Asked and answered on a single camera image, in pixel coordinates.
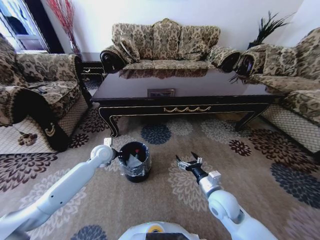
potted plant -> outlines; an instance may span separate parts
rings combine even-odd
[[[280,18],[279,20],[275,20],[275,17],[279,13],[276,13],[274,15],[271,15],[271,12],[268,11],[268,20],[266,20],[264,17],[261,18],[260,24],[259,24],[259,34],[256,40],[249,43],[248,49],[257,45],[262,44],[262,41],[268,37],[270,34],[272,34],[277,28],[280,28],[284,25],[289,24],[289,22],[285,22],[289,17],[293,15],[287,15],[283,18]]]

throw pillow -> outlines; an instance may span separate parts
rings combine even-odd
[[[112,40],[114,48],[119,52],[122,59],[125,61],[126,64],[133,64],[134,60],[126,53],[120,43],[115,42]]]
[[[265,51],[263,75],[292,77],[296,76],[296,49],[283,46],[268,46]]]
[[[130,40],[129,37],[127,36],[121,36],[120,38],[120,44],[122,46],[122,48],[124,49],[124,51],[136,62],[139,63],[140,62],[140,54],[139,51],[136,47],[136,45],[134,45],[132,43],[132,41]]]
[[[208,46],[202,39],[192,39],[184,45],[182,59],[190,61],[200,61],[208,52]]]

coffee table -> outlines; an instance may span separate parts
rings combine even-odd
[[[263,84],[230,83],[234,72],[217,69],[128,69],[109,74],[91,98],[98,111],[119,135],[116,116],[247,113],[235,129],[262,114],[283,93]]]

floral rug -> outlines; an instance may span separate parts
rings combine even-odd
[[[150,221],[177,223],[202,239],[231,239],[211,215],[192,173],[175,155],[203,157],[206,172],[218,170],[222,186],[279,239],[320,239],[320,166],[303,149],[256,119],[234,131],[238,114],[117,118],[119,150],[145,143],[149,178],[129,182],[117,161],[96,170],[91,181],[41,227],[32,240],[116,240],[128,228]],[[96,108],[89,110],[61,153],[0,155],[0,216],[30,205],[91,150],[110,136]]]

armchair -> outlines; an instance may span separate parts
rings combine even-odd
[[[248,49],[235,71],[287,94],[262,116],[319,158],[320,27],[292,48],[262,44]]]
[[[80,72],[76,55],[16,54],[0,36],[1,154],[67,149],[88,109]]]

